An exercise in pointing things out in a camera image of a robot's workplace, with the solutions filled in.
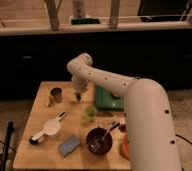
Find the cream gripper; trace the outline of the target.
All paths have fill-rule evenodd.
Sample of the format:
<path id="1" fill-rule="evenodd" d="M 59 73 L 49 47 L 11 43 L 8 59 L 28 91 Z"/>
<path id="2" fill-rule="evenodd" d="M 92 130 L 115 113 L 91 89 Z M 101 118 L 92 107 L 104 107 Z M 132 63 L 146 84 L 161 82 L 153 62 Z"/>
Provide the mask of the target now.
<path id="1" fill-rule="evenodd" d="M 81 95 L 87 91 L 88 81 L 85 79 L 78 78 L 76 76 L 72 77 L 72 84 L 75 89 L 75 97 L 77 101 L 81 100 Z"/>

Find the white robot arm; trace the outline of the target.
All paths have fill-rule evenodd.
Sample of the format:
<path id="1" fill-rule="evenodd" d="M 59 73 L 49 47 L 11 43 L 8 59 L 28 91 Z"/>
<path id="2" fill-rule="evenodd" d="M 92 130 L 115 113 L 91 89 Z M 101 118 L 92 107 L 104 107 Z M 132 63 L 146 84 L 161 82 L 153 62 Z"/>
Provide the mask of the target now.
<path id="1" fill-rule="evenodd" d="M 87 53 L 70 60 L 75 94 L 92 82 L 124 100 L 132 171 L 182 171 L 167 93 L 156 81 L 96 69 Z"/>

